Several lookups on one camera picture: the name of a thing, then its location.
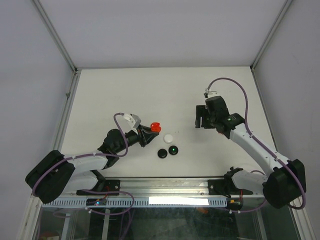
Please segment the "black earbud case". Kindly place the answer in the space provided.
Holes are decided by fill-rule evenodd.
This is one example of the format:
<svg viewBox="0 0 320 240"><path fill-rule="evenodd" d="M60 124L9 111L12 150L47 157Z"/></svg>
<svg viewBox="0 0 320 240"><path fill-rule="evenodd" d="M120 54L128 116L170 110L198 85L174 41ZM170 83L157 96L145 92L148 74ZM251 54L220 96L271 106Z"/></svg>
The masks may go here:
<svg viewBox="0 0 320 240"><path fill-rule="evenodd" d="M164 159L168 156L168 151L164 148L161 148L157 151L157 156L160 158L160 159Z"/></svg>
<svg viewBox="0 0 320 240"><path fill-rule="evenodd" d="M168 148L168 152L169 152L170 155L173 155L173 156L174 156L174 155L177 155L177 154L178 154L179 149L178 149L177 146L171 145L171 146Z"/></svg>

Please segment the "orange earbud case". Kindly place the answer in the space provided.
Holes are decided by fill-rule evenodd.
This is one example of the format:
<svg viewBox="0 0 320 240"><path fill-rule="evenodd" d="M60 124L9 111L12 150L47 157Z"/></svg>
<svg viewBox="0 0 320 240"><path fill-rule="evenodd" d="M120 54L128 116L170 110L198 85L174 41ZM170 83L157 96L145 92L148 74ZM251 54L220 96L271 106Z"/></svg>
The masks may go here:
<svg viewBox="0 0 320 240"><path fill-rule="evenodd" d="M160 133L162 130L162 127L159 122L153 122L150 124L150 129L154 133Z"/></svg>

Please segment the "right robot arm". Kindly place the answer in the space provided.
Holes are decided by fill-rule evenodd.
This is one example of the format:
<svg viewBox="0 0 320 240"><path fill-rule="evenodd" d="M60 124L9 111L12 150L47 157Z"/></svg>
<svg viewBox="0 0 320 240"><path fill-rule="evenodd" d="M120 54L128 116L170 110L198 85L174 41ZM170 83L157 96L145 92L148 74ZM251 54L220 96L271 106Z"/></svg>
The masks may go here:
<svg viewBox="0 0 320 240"><path fill-rule="evenodd" d="M241 167L230 168L224 175L223 187L230 194L248 190L263 195L274 208L288 206L301 197L301 208L306 204L306 174L304 164L289 160L272 150L249 131L245 118L231 114L221 96L205 100L195 107L195 128L215 129L241 147L262 169L262 174L248 172Z"/></svg>

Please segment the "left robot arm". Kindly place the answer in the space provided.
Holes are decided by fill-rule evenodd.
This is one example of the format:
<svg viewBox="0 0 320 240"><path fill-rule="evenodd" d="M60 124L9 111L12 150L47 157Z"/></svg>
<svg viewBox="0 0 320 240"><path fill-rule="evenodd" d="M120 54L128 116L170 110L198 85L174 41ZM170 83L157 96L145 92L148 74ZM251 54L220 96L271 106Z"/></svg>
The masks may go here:
<svg viewBox="0 0 320 240"><path fill-rule="evenodd" d="M60 151L52 150L27 174L25 182L44 204L70 192L100 194L106 183L99 171L111 168L129 147L148 145L161 129L158 122L150 126L139 125L126 133L111 129L96 152L80 156L66 157Z"/></svg>

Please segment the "white earbud case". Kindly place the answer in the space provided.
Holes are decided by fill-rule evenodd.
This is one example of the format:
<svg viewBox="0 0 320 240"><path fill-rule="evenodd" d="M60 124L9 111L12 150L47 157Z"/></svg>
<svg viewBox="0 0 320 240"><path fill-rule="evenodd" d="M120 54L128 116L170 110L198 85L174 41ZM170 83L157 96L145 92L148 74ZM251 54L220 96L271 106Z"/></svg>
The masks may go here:
<svg viewBox="0 0 320 240"><path fill-rule="evenodd" d="M163 140L166 144L170 144L173 142L174 138L171 134L166 134L164 137L163 137Z"/></svg>

